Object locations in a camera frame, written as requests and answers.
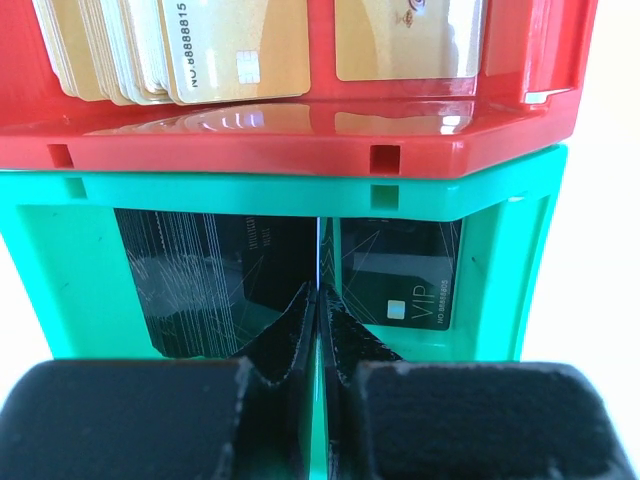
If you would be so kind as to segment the gold VIP card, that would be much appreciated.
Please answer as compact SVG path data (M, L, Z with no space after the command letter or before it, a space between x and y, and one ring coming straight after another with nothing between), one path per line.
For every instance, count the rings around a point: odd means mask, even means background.
M479 72L486 3L338 0L336 74L342 81L472 78Z

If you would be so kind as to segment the red plastic bin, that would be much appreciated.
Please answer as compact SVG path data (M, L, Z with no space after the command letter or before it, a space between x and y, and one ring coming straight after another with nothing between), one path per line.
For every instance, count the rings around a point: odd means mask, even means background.
M1 164L8 169L459 178L568 138L597 5L489 1L468 79L341 81L336 7L308 5L310 91L203 106L67 96L33 5L1 5Z

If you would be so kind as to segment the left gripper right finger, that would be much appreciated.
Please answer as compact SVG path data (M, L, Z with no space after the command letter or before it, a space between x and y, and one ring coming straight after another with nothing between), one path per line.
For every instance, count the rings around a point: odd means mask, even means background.
M319 294L332 479L631 479L605 404L572 366L409 362Z

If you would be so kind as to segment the loose black VIP card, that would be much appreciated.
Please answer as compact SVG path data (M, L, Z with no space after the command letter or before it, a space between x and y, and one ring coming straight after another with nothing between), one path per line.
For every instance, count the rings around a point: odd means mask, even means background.
M369 325L446 331L462 222L339 220L340 291Z

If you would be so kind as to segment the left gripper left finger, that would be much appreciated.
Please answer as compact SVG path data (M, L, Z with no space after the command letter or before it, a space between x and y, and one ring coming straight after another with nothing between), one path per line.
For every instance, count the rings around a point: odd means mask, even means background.
M316 290L225 360L53 360L1 411L5 479L305 479Z

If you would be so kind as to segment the black wallets in green bin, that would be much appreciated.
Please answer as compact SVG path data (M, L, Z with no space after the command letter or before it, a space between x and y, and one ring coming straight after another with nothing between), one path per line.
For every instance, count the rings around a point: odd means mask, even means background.
M115 216L151 343L168 358L235 354L316 278L314 217Z

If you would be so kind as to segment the black vip card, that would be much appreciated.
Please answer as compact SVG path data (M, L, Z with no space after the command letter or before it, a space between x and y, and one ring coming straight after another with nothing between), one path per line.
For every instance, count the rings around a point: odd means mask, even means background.
M311 479L327 478L327 453L325 434L325 397L324 397L324 369L319 320L320 285L321 285L321 243L325 220L317 218L316 239L316 345L315 345L315 383L314 409L312 418L312 449L311 449Z
M369 325L446 331L462 222L339 220L340 291Z

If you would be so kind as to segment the gold cards stack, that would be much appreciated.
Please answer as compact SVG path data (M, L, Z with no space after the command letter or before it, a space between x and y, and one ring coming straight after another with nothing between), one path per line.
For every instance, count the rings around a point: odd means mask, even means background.
M36 1L63 92L116 105L205 104L310 89L304 1Z

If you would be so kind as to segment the green plastic bin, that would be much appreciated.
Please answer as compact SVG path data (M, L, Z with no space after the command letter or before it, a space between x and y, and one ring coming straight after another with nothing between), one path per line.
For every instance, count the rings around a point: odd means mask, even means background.
M116 210L322 217L320 291L342 301L340 219L460 220L448 330L369 325L348 311L406 360L513 361L566 160L555 145L454 180L5 171L1 233L51 361L225 360L241 349L168 358L153 347Z

